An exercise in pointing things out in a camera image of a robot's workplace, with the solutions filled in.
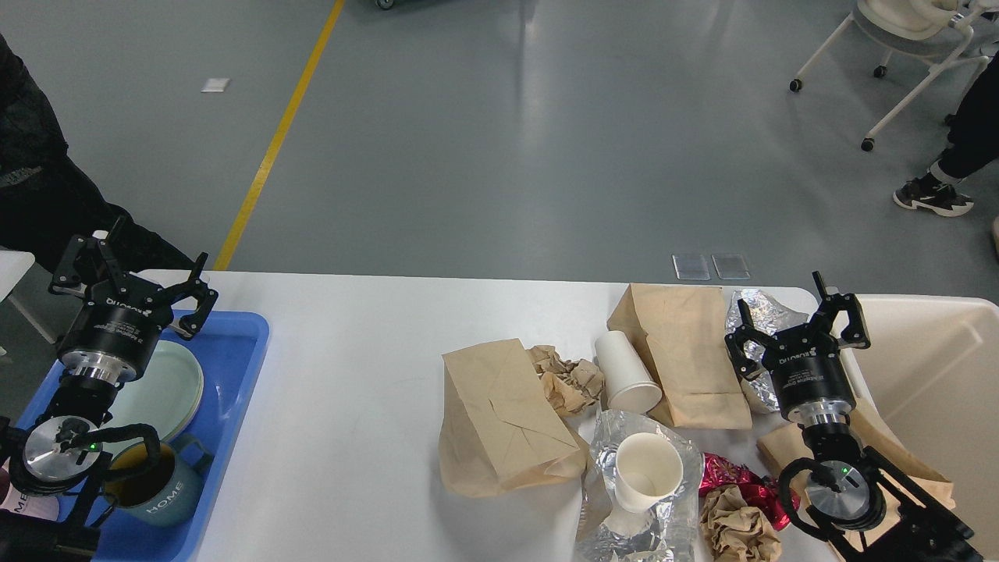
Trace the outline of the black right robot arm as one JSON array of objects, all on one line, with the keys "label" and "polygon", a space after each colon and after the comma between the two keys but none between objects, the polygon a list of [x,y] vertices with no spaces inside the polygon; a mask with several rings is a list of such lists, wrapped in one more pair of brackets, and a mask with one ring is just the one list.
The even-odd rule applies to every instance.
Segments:
[{"label": "black right robot arm", "polygon": [[973,530],[851,430],[856,398],[840,353],[870,338],[853,293],[829,293],[809,320],[772,335],[738,299],[740,324],[724,342],[735,375],[769,373],[781,417],[810,450],[781,471],[778,499],[791,523],[846,561],[980,561]]}]

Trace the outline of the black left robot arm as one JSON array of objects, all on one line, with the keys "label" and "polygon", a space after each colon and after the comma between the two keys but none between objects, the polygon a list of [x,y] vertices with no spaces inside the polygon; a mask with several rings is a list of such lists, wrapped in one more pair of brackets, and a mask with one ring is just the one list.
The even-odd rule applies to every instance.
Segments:
[{"label": "black left robot arm", "polygon": [[2,512],[4,561],[89,561],[103,519],[88,523],[104,487],[145,475],[160,460],[160,436],[147,423],[112,427],[111,406],[142,378],[165,329],[193,339],[218,293],[202,279],[200,253],[184,281],[161,286],[139,277],[114,254],[126,227],[70,238],[48,291],[78,298],[81,308],[55,353],[63,366],[48,405],[28,429],[2,419],[2,463],[11,486],[32,497],[74,492],[64,520]]}]

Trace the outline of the brown paper bag under arm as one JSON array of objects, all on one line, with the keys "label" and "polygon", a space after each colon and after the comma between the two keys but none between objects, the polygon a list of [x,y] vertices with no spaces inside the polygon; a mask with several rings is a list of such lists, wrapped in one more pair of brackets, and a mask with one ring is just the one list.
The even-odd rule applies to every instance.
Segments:
[{"label": "brown paper bag under arm", "polygon": [[908,451],[870,402],[847,424],[786,423],[760,438],[791,526],[838,561],[979,561],[952,484]]}]

